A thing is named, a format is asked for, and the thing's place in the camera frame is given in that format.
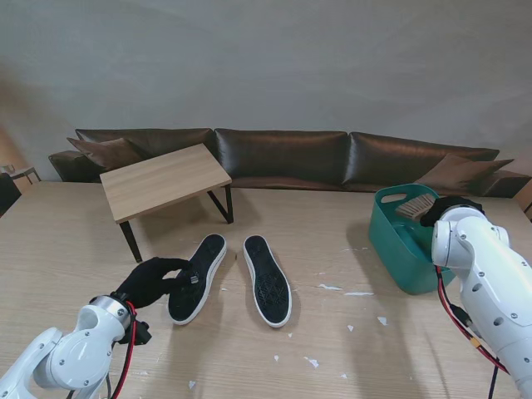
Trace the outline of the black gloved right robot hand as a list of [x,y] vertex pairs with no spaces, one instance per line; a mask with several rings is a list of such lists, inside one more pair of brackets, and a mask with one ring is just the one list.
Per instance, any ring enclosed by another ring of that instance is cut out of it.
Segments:
[[420,224],[423,227],[433,227],[446,211],[456,208],[476,209],[485,215],[481,204],[461,196],[446,196],[435,200],[433,205],[421,216]]

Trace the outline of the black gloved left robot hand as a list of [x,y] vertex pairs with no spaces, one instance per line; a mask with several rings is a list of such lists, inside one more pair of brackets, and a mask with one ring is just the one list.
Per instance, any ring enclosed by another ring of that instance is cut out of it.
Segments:
[[192,267],[186,259],[154,257],[134,268],[111,296],[136,309],[148,307],[163,295],[193,285]]

